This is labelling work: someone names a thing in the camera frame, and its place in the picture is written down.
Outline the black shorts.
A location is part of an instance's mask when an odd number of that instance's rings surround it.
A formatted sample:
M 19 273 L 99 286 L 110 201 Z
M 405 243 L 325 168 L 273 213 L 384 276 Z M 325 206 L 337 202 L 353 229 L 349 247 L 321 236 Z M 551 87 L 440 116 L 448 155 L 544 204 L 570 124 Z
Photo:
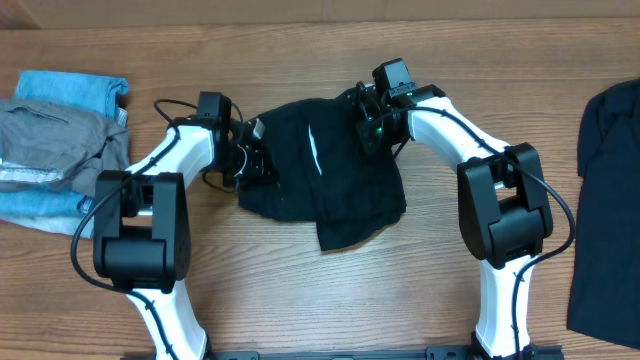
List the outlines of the black shorts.
M 353 90 L 259 114 L 279 179 L 242 191 L 239 206 L 278 221 L 315 223 L 324 251 L 397 223 L 406 211 L 401 175 L 390 151 L 364 155 L 355 129 L 360 117 Z

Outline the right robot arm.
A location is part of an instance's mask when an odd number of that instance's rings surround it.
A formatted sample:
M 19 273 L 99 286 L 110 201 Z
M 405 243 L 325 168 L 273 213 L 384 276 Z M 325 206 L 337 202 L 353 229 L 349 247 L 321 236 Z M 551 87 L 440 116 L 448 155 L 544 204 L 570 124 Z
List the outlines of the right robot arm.
M 434 85 L 418 86 L 402 59 L 359 82 L 352 103 L 366 154 L 412 139 L 456 173 L 459 230 L 480 262 L 480 312 L 468 346 L 436 346 L 429 359 L 561 359 L 559 346 L 537 346 L 527 330 L 535 261 L 553 230 L 537 151 L 511 146 L 466 119 Z

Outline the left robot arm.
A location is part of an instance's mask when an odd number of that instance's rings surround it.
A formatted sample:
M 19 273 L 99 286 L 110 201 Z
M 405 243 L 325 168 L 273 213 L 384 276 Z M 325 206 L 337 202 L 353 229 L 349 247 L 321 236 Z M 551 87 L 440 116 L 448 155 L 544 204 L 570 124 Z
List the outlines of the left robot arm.
M 186 286 L 191 233 L 186 192 L 209 172 L 235 193 L 277 172 L 262 142 L 265 125 L 244 120 L 219 92 L 202 92 L 193 114 L 169 120 L 163 141 L 125 170 L 102 172 L 93 209 L 93 264 L 136 307 L 156 359 L 211 359 Z

